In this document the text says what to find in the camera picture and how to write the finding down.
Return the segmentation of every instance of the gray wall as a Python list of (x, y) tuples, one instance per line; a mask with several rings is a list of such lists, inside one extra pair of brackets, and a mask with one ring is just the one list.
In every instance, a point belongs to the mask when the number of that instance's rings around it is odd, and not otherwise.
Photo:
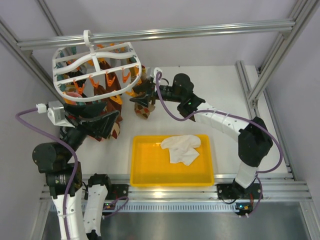
[(320, 9), (315, 13), (269, 87), (292, 163), (306, 180), (320, 213)]

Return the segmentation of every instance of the orange tray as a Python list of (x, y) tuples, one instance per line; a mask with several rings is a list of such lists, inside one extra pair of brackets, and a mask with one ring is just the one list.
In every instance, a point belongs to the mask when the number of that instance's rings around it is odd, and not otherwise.
[(196, 135), (201, 146), (195, 148), (199, 156), (189, 166), (170, 163), (168, 149), (161, 142), (172, 135), (135, 136), (132, 146), (130, 184), (134, 187), (156, 186), (212, 186), (214, 170), (207, 135)]

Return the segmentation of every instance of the white cable connector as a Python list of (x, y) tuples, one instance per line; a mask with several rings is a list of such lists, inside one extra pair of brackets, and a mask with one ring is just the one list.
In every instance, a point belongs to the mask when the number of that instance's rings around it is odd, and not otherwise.
[(38, 114), (44, 114), (47, 112), (47, 105), (44, 103), (37, 104), (36, 108), (38, 109)]

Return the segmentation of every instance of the white cloth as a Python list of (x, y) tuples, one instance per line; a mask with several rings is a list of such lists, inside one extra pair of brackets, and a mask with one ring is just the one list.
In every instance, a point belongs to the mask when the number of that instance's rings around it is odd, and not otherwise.
[(200, 138), (194, 135), (171, 136), (161, 142), (162, 149), (169, 149), (171, 164), (182, 162), (186, 166), (199, 156), (194, 148), (200, 145)]

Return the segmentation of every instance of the white plastic hook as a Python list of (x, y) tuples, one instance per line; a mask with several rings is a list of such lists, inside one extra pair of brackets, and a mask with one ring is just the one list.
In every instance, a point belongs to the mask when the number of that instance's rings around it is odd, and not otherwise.
[(90, 55), (92, 56), (92, 61), (93, 61), (93, 64), (94, 64), (95, 71), (96, 72), (100, 72), (101, 68), (100, 68), (100, 65), (99, 65), (99, 61), (98, 61), (98, 59), (96, 57), (97, 53), (96, 53), (96, 51), (94, 49), (94, 45), (91, 44), (91, 42), (90, 42), (90, 39), (89, 39), (90, 35), (91, 35), (91, 31), (90, 30), (84, 30), (83, 31), (84, 43), (90, 49)]

